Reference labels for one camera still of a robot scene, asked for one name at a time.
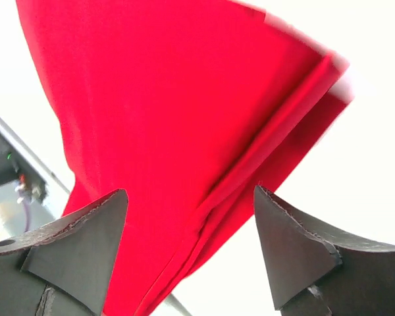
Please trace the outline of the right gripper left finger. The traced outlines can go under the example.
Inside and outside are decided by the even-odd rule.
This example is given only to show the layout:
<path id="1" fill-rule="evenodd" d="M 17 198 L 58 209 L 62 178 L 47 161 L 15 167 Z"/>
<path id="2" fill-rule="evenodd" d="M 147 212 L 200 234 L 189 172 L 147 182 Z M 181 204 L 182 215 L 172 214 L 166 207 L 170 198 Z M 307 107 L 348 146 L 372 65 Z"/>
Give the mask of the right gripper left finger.
<path id="1" fill-rule="evenodd" d="M 0 241 L 0 315 L 101 315 L 127 208 L 115 190 Z"/>

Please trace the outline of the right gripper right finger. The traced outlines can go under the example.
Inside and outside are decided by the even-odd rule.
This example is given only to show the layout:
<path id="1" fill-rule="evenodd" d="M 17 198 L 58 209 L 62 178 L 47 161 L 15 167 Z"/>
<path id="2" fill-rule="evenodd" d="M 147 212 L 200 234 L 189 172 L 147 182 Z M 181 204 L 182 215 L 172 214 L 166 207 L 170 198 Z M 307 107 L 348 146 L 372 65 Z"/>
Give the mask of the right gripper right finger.
<path id="1" fill-rule="evenodd" d="M 253 205 L 281 315 L 395 315 L 395 245 L 332 226 L 261 186 Z"/>

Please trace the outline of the red pleated skirt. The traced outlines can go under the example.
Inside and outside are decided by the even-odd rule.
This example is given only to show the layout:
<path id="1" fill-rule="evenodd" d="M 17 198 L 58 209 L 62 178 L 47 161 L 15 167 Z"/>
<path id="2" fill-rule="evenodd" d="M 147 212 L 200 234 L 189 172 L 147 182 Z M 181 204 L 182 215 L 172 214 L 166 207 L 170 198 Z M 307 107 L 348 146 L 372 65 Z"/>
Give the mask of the red pleated skirt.
<path id="1" fill-rule="evenodd" d="M 128 194 L 108 315 L 149 315 L 347 105 L 341 57 L 232 1 L 16 5 L 76 178 L 65 211 Z"/>

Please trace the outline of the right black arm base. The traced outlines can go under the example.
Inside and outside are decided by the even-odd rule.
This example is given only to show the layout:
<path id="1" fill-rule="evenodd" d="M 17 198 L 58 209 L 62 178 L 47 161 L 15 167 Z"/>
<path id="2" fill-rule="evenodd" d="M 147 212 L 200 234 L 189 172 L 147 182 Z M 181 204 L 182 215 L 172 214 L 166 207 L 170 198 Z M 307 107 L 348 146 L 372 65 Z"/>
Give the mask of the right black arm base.
<path id="1" fill-rule="evenodd" d="M 12 181 L 19 181 L 25 196 L 40 204 L 47 196 L 43 177 L 0 133 L 0 186 Z"/>

